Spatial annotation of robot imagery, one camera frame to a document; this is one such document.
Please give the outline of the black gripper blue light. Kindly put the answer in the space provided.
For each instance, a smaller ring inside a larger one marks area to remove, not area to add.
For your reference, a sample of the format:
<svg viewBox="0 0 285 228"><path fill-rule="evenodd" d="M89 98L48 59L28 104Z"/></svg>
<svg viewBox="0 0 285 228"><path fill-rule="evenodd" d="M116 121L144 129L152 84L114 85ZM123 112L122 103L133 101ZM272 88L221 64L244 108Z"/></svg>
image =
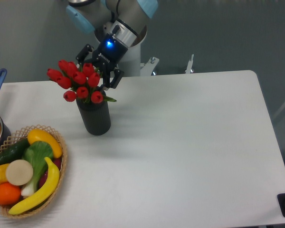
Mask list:
<svg viewBox="0 0 285 228"><path fill-rule="evenodd" d="M84 62L86 57L92 53L93 50L93 46L86 44L77 54L75 58L76 61ZM127 50L128 48L114 38L112 34L106 34L98 48L92 53L92 64L103 72L102 90L107 91L110 88L117 88L124 76L124 71L115 67Z"/></svg>

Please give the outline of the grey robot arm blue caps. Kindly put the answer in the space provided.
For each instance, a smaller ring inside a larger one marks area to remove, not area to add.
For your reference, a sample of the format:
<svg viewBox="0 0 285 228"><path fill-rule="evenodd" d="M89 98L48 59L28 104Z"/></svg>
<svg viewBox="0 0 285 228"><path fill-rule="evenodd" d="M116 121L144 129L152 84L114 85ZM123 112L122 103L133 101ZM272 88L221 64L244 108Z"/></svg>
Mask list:
<svg viewBox="0 0 285 228"><path fill-rule="evenodd" d="M134 47L158 8L156 0L70 0L66 13L83 33L103 29L97 48L85 45L78 64L91 63L102 72L101 90L115 89L124 75L119 62Z"/></svg>

